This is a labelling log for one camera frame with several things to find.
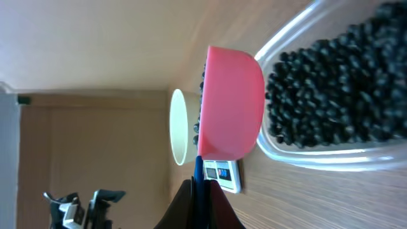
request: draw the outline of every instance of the pink plastic scoop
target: pink plastic scoop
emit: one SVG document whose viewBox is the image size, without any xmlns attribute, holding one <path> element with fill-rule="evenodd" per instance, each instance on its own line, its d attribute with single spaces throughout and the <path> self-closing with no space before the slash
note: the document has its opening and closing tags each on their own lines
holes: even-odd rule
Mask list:
<svg viewBox="0 0 407 229">
<path fill-rule="evenodd" d="M 259 134 L 265 103 L 260 66 L 249 54 L 210 46 L 206 61 L 198 154 L 238 160 Z"/>
</svg>

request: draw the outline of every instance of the clear plastic container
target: clear plastic container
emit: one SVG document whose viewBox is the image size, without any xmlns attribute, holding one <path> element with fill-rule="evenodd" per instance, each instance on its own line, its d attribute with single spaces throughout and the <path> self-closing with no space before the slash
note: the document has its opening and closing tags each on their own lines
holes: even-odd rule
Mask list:
<svg viewBox="0 0 407 229">
<path fill-rule="evenodd" d="M 346 31 L 348 25 L 364 22 L 373 16 L 381 0 L 320 0 L 292 19 L 256 54 L 265 79 L 278 62 L 281 52 L 307 48 L 318 39 L 332 39 Z M 363 171 L 390 169 L 407 164 L 407 141 L 367 142 L 317 146 L 299 149 L 276 143 L 268 135 L 270 126 L 265 109 L 258 145 L 274 160 L 320 170 Z"/>
</svg>

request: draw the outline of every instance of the white cup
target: white cup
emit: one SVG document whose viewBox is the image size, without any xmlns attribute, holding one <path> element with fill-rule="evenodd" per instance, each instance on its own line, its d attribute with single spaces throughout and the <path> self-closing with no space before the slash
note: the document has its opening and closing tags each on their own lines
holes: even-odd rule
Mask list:
<svg viewBox="0 0 407 229">
<path fill-rule="evenodd" d="M 193 126 L 198 122 L 199 95 L 175 89 L 170 105 L 170 141 L 174 160 L 178 165 L 195 161 L 197 147 L 192 139 L 197 133 Z"/>
</svg>

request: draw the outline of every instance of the white scale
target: white scale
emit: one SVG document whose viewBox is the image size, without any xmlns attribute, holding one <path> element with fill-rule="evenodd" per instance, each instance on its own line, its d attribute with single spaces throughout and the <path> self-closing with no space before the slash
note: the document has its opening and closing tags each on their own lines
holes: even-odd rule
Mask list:
<svg viewBox="0 0 407 229">
<path fill-rule="evenodd" d="M 224 191 L 240 193 L 240 174 L 236 161 L 203 161 L 205 179 L 216 180 Z"/>
</svg>

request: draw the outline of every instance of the wooden table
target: wooden table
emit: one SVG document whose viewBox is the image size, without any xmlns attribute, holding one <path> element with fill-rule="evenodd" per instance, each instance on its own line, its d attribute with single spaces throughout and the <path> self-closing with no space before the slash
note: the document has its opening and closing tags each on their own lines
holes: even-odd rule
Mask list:
<svg viewBox="0 0 407 229">
<path fill-rule="evenodd" d="M 172 200 L 195 165 L 170 161 Z M 303 169 L 273 161 L 259 148 L 242 164 L 244 190 L 226 196 L 246 228 L 407 228 L 407 168 Z"/>
</svg>

